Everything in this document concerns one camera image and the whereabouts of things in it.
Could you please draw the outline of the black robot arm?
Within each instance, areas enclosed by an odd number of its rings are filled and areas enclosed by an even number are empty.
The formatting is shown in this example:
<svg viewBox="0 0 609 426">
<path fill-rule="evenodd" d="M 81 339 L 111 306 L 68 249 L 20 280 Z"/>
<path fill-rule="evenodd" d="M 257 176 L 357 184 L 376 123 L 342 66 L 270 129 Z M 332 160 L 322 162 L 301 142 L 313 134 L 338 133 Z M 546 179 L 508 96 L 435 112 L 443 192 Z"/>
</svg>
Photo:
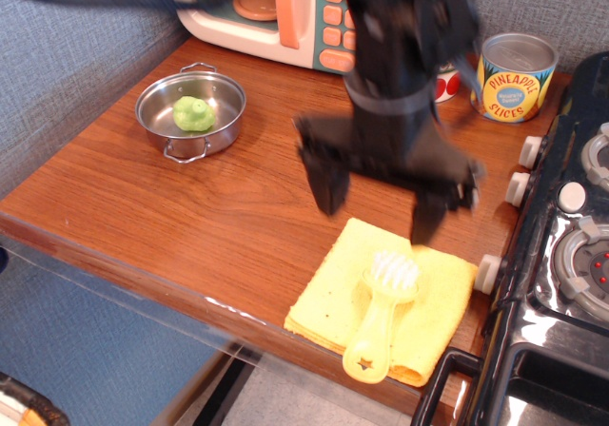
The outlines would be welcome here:
<svg viewBox="0 0 609 426">
<path fill-rule="evenodd" d="M 431 242 L 445 214 L 474 206 L 483 166 L 441 135 L 437 78 L 450 64 L 471 87 L 466 55 L 479 19 L 471 0 L 346 0 L 356 30 L 344 84 L 352 114 L 301 117 L 299 153 L 317 206 L 344 203 L 352 174 L 414 192 L 410 239 Z"/>
</svg>

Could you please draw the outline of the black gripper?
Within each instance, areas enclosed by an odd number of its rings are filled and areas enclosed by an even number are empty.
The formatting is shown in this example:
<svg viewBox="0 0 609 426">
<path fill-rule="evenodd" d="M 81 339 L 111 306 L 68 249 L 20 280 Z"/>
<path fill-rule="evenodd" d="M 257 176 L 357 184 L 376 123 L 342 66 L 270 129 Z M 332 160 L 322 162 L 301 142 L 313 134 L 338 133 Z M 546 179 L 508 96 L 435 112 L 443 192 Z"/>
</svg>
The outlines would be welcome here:
<svg viewBox="0 0 609 426">
<path fill-rule="evenodd" d="M 354 106 L 351 116 L 300 116 L 295 127 L 310 191 L 327 216 L 343 206 L 351 173 L 415 192 L 414 245 L 434 239 L 448 209 L 479 202 L 484 167 L 441 135 L 431 104 L 399 115 Z"/>
</svg>

